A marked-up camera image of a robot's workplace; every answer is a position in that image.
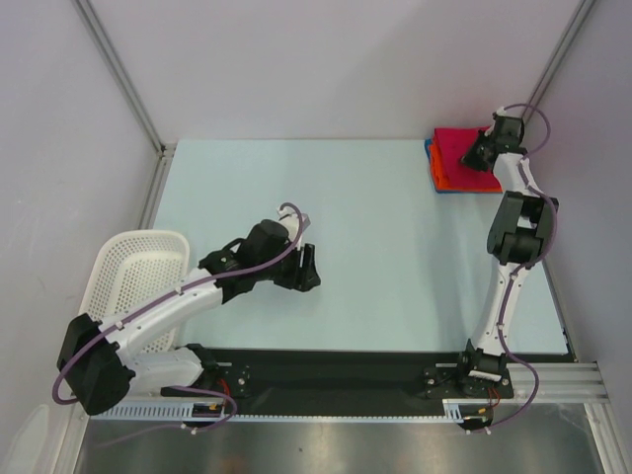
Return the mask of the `crimson red t-shirt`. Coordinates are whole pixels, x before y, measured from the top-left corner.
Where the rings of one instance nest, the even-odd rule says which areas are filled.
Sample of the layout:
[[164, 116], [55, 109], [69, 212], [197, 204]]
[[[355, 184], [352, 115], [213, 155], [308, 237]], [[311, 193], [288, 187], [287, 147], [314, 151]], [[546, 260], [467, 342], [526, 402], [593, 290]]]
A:
[[461, 157], [475, 142], [479, 130], [485, 130], [485, 127], [439, 127], [434, 130], [432, 141], [438, 146], [444, 169], [454, 184], [473, 184], [492, 178], [497, 180], [490, 172], [474, 171], [460, 163]]

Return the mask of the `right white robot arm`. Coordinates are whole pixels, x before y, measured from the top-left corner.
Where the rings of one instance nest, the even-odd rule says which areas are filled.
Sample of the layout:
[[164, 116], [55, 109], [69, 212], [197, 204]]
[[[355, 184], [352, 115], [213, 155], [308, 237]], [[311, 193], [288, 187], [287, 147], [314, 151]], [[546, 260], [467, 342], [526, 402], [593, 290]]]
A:
[[518, 297], [557, 232], [558, 200], [536, 184], [522, 146], [524, 120], [510, 115], [519, 107], [497, 109], [491, 127], [478, 132], [461, 158], [467, 168], [492, 174], [503, 190], [487, 238], [492, 273], [482, 317], [455, 371], [456, 386], [467, 396], [484, 396], [509, 379], [507, 363], [518, 361], [508, 345]]

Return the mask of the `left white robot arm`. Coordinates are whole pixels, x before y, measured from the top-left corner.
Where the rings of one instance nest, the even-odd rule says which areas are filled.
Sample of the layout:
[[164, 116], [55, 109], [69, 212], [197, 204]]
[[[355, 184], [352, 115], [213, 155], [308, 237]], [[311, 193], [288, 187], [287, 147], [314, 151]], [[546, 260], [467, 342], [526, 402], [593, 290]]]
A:
[[93, 320], [76, 316], [67, 326], [51, 398], [101, 415], [128, 395], [209, 396], [220, 368], [212, 351], [189, 343], [148, 353], [145, 347], [203, 311], [227, 304], [260, 283], [299, 292], [320, 285], [315, 247], [303, 240], [310, 219], [286, 202], [275, 220], [255, 224], [203, 257], [178, 282], [132, 308]]

